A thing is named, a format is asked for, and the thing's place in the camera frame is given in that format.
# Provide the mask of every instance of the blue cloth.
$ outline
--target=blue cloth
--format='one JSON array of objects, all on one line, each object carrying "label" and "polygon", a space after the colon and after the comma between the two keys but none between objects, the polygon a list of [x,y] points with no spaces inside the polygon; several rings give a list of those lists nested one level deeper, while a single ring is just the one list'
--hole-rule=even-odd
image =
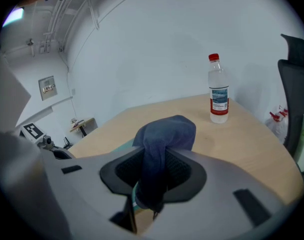
[{"label": "blue cloth", "polygon": [[133,146],[145,147],[141,178],[136,189],[136,202],[156,212],[166,191],[165,149],[191,150],[196,135],[195,124],[182,115],[160,119],[143,126]]}]

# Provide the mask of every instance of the table leg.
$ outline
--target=table leg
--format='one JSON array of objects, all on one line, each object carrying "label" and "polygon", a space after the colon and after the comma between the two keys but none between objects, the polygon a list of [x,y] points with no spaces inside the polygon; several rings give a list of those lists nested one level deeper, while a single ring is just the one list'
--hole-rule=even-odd
[{"label": "table leg", "polygon": [[86,134],[86,132],[85,132],[85,130],[84,130],[84,128],[82,126],[80,126],[80,130],[83,133],[83,136],[85,137],[87,134]]}]

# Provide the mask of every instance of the bottle neck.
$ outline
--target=bottle neck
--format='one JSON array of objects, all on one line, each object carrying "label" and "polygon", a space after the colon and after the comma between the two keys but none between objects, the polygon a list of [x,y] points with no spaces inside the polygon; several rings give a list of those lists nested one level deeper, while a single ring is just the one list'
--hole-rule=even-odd
[{"label": "bottle neck", "polygon": [[222,70],[219,60],[211,61],[211,69],[212,70]]}]

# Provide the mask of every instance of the bottle label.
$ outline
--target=bottle label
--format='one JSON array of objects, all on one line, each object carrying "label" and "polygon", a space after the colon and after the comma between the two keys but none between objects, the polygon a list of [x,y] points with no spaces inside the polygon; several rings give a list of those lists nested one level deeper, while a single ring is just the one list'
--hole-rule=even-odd
[{"label": "bottle label", "polygon": [[229,96],[228,86],[223,88],[210,88],[211,113],[223,116],[228,113]]}]

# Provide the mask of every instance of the clear liquid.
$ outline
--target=clear liquid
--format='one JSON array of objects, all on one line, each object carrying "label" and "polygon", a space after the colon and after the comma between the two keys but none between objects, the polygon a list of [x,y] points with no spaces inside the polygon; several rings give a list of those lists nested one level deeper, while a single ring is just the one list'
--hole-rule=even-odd
[{"label": "clear liquid", "polygon": [[[226,72],[221,67],[219,60],[211,62],[211,70],[208,72],[208,85],[210,88],[223,88],[229,85]],[[227,121],[228,113],[225,115],[210,113],[210,118],[212,122],[222,124]]]}]

